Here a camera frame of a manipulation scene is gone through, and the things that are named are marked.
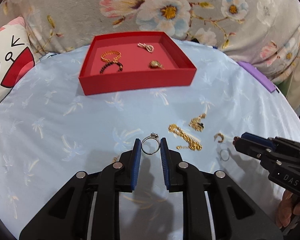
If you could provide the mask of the person's right hand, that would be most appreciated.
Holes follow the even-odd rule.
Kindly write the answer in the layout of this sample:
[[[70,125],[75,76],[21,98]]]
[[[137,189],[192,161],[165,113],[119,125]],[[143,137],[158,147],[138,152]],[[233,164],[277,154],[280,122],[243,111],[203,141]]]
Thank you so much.
[[[293,204],[293,196],[295,194],[288,190],[283,193],[275,216],[275,223],[279,229],[286,228],[289,225],[292,215],[300,216],[300,202]]]

